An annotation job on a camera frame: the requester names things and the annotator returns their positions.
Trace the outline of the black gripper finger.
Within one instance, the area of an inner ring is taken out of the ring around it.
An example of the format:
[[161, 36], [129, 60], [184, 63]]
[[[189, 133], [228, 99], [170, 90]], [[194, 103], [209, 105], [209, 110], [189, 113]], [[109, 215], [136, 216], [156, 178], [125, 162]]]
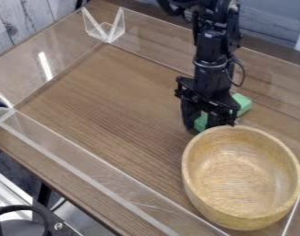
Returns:
[[235, 119], [230, 112], [210, 112], [208, 114], [206, 127], [213, 128], [222, 125], [235, 126]]
[[182, 123], [188, 130], [194, 127], [194, 121], [201, 115], [201, 109], [197, 103], [181, 99]]

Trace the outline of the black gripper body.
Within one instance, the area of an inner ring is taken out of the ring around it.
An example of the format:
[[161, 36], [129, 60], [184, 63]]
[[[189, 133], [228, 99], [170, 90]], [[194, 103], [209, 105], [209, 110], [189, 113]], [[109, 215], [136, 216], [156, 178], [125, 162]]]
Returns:
[[212, 64], [194, 61], [194, 77], [178, 76], [174, 95], [198, 104], [200, 109], [208, 107], [208, 103], [221, 101], [221, 97], [229, 95], [235, 62], [232, 59]]

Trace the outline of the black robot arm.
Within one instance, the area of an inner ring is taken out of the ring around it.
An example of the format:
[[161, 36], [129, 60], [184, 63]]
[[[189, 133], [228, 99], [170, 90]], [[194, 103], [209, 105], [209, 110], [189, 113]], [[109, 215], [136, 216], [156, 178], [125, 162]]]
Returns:
[[241, 64], [235, 51], [241, 47], [239, 0], [157, 0], [158, 6], [173, 17], [192, 23], [196, 55], [194, 75], [176, 78], [174, 96], [181, 99], [182, 123], [194, 128], [198, 117], [205, 126], [233, 125], [241, 110], [239, 101], [229, 94], [233, 86], [235, 67]]

